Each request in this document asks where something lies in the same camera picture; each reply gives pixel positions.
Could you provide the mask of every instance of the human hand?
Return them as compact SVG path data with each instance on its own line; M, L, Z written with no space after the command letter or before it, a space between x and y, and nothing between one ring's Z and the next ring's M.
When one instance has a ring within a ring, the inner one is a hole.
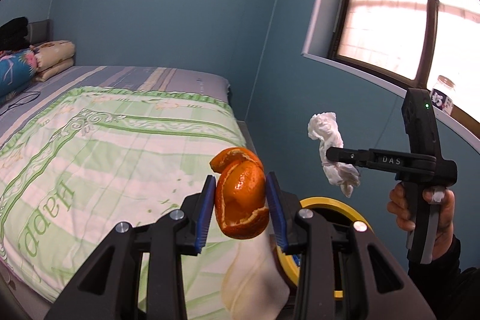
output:
M433 190L425 189L423 199L431 202ZM387 210L397 216L397 225L400 229L411 232L415 229L415 224L410 221L410 212L408 209L405 189L401 183L397 183L390 192L390 202L387 204ZM441 257L448 251L453 240L453 214L455 210L455 196L451 190L445 191L445 196L440 204L440 215L438 217L437 235L433 246L433 260Z

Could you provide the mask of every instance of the glass jar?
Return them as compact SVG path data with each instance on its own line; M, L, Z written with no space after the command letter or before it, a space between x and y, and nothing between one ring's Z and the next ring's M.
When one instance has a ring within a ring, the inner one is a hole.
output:
M455 100L455 83L439 75L430 93L431 103L448 115L452 114Z

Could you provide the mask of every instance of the window sill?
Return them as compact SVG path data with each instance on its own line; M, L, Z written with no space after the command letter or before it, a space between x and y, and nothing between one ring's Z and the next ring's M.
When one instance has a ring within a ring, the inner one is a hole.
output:
M332 67L341 69L342 71L346 71L346 72L349 72L350 74L361 77L362 79L368 80L369 82L374 83L377 86L380 86L385 90L388 90L393 94L398 95L399 97L405 98L405 94L407 93L406 90L404 90L399 86L394 85L393 83L387 82L386 80L383 80L380 77L376 77L367 72L363 72L359 69L349 67L348 65L338 63L333 60L325 59L323 57L311 55L309 53L302 53L302 56L306 57L307 59L311 59L311 60L318 61L320 63L331 65ZM458 121L456 121L455 119L453 119L452 117L450 117L449 115L445 114L444 112L442 112L437 108L435 108L435 117L437 118L437 120L439 120L443 124L447 125L450 129L452 129L452 131L457 133L470 146L472 146L472 148L475 151L477 151L478 154L480 154L480 139L478 139L472 132L470 132Z

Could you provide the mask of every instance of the crumpled tissue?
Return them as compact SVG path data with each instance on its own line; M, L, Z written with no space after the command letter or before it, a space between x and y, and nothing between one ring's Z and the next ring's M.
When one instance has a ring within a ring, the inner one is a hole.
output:
M340 186L342 193L350 198L353 188L360 185L359 172L352 164L330 162L326 157L330 147L343 148L335 113L314 115L308 123L308 137L312 140L320 140L320 160L328 182L331 185Z

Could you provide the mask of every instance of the jar lid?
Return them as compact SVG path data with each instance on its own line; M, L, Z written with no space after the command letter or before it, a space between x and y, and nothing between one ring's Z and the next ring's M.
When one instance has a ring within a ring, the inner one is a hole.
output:
M453 83L448 77L443 76L443 75L438 75L438 81L440 83L443 83L444 85L450 87L450 88L455 88L455 83Z

